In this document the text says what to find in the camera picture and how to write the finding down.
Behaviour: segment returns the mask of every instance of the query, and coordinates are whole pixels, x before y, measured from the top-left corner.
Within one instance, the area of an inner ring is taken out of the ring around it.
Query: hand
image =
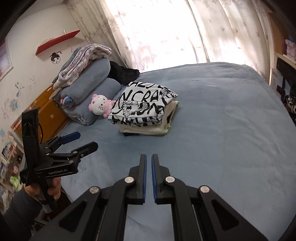
[[[40,187],[38,184],[33,183],[27,187],[24,184],[24,189],[29,196],[31,196],[35,200],[39,201],[37,195],[40,194]],[[47,190],[47,193],[49,195],[53,196],[53,198],[55,200],[60,198],[60,196],[61,196],[61,178],[60,177],[56,177],[56,178],[52,179],[52,187],[50,187]]]

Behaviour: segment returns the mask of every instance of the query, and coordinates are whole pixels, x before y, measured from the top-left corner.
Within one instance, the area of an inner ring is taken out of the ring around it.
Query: blue gripper pad
[[[156,182],[156,175],[155,175],[155,166],[154,166],[154,157],[151,157],[151,168],[152,168],[152,183],[153,183],[153,196],[154,201],[156,203],[157,200],[157,182]]]
[[[77,140],[79,138],[80,138],[80,132],[76,131],[76,132],[73,132],[71,134],[62,136],[60,138],[60,140],[59,140],[59,144],[64,145],[64,144],[67,144],[69,142],[75,141],[75,140]]]
[[[145,155],[145,166],[144,166],[144,176],[143,176],[143,200],[145,202],[146,198],[146,172],[147,172],[147,156]]]

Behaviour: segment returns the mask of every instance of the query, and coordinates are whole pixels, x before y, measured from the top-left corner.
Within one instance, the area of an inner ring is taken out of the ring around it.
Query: stuffed animal
[[[108,100],[103,95],[94,94],[89,105],[89,111],[92,111],[95,115],[103,115],[104,118],[107,118],[111,113],[114,103],[115,100]]]

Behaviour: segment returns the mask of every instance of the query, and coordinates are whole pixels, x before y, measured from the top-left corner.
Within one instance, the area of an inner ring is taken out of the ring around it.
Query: framed picture
[[[4,40],[0,43],[0,81],[12,68],[8,46],[6,40]]]

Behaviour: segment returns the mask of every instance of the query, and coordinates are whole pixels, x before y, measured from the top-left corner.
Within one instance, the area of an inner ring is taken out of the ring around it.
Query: black and white shirt
[[[108,119],[129,126],[159,125],[166,105],[177,96],[164,86],[134,81],[116,100]]]

